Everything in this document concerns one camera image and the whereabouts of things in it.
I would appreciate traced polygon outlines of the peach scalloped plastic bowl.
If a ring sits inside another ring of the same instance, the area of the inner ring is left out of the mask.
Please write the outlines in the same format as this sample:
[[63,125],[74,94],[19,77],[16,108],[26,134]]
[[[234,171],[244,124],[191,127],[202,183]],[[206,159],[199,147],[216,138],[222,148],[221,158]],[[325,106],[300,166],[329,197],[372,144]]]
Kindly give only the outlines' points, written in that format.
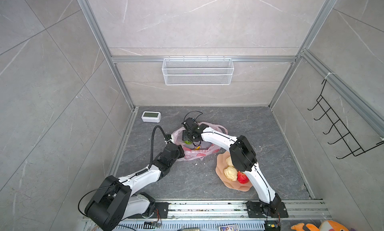
[[248,182],[246,184],[241,184],[238,181],[230,181],[227,179],[227,177],[224,174],[224,169],[228,167],[228,164],[226,162],[226,159],[230,156],[230,153],[226,151],[223,154],[219,154],[217,157],[217,166],[216,166],[216,173],[221,179],[221,181],[224,183],[224,185],[230,189],[238,190],[242,192],[249,191],[253,185],[251,182]]

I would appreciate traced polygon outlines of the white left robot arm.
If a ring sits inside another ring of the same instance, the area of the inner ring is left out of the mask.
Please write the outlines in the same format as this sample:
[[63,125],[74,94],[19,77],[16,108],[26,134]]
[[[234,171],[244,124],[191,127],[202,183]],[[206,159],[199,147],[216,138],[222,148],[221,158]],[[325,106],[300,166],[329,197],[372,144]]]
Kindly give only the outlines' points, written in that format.
[[94,190],[83,215],[104,231],[112,231],[125,218],[139,214],[151,215],[155,200],[146,193],[137,196],[135,193],[164,178],[176,160],[184,156],[182,146],[169,142],[151,165],[125,177],[106,177],[101,186]]

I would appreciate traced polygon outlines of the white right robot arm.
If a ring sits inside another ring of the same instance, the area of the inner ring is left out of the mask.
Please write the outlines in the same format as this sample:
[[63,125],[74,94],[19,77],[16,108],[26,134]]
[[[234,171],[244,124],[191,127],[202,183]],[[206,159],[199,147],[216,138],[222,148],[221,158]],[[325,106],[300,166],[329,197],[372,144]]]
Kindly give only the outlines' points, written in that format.
[[235,137],[221,133],[206,124],[198,124],[193,118],[187,118],[182,125],[190,141],[209,142],[230,153],[234,168],[243,172],[257,191],[267,217],[277,217],[281,213],[284,203],[264,177],[256,153],[245,136]]

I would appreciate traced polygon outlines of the red fake apple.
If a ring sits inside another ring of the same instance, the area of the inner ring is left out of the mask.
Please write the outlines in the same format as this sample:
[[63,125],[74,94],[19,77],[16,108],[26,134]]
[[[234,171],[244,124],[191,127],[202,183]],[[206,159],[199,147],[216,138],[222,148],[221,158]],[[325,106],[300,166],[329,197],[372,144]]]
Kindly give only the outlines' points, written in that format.
[[238,171],[237,176],[237,181],[240,184],[247,184],[250,181],[247,175],[241,171]]

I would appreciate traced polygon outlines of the pink printed plastic bag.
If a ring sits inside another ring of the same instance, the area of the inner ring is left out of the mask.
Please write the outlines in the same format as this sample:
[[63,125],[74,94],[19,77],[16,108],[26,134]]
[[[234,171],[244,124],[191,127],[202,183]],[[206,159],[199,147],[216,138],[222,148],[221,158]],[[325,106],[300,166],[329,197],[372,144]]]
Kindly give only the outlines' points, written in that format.
[[221,149],[220,146],[205,141],[194,143],[189,141],[185,142],[183,140],[183,131],[185,131],[184,127],[179,128],[172,133],[173,141],[175,144],[181,145],[185,153],[185,157],[178,161],[202,160],[204,157],[215,154]]

